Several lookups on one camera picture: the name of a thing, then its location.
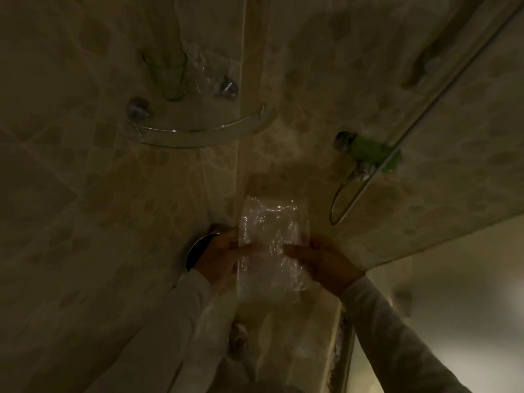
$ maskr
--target person's left hand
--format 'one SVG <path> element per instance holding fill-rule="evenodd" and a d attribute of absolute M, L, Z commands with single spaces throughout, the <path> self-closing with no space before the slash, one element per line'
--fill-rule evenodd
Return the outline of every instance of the person's left hand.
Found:
<path fill-rule="evenodd" d="M 239 230 L 231 229 L 215 236 L 196 263 L 198 270 L 220 292 L 240 258 L 259 251 L 260 243 L 249 243 L 239 247 Z"/>

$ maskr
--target foot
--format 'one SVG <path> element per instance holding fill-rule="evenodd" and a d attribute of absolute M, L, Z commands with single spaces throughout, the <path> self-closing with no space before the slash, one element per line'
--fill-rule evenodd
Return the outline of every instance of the foot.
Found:
<path fill-rule="evenodd" d="M 233 323 L 230 331 L 228 355 L 233 360 L 242 360 L 247 350 L 247 330 L 240 323 Z"/>

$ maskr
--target glass shelf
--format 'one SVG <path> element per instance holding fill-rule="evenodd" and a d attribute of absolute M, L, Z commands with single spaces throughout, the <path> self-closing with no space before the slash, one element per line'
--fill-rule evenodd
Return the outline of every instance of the glass shelf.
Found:
<path fill-rule="evenodd" d="M 120 135 L 144 145 L 201 148 L 260 132 L 277 117 L 273 107 L 262 104 L 239 118 L 238 102 L 219 97 L 189 98 L 162 106 L 157 108 L 159 112 L 152 111 L 152 117 L 140 121 L 128 118 Z"/>

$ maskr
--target forearm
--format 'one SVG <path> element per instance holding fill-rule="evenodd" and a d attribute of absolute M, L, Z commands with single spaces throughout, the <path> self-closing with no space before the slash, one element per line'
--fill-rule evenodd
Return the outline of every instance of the forearm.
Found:
<path fill-rule="evenodd" d="M 86 392 L 165 393 L 211 297 L 209 282 L 192 270 Z"/>
<path fill-rule="evenodd" d="M 341 299 L 385 393 L 469 392 L 367 278 L 353 283 Z"/>

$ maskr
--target hand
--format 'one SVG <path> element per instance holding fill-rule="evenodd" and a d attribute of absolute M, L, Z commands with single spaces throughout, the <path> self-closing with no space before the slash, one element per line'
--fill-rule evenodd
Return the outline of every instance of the hand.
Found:
<path fill-rule="evenodd" d="M 337 297 L 363 277 L 337 245 L 323 235 L 313 235 L 308 246 L 284 244 L 284 252 L 305 265 L 313 280 Z"/>
<path fill-rule="evenodd" d="M 211 283 L 215 292 L 220 292 L 239 259 L 252 255 L 259 249 L 259 243 L 239 247 L 239 230 L 232 229 L 211 240 L 195 269 Z"/>

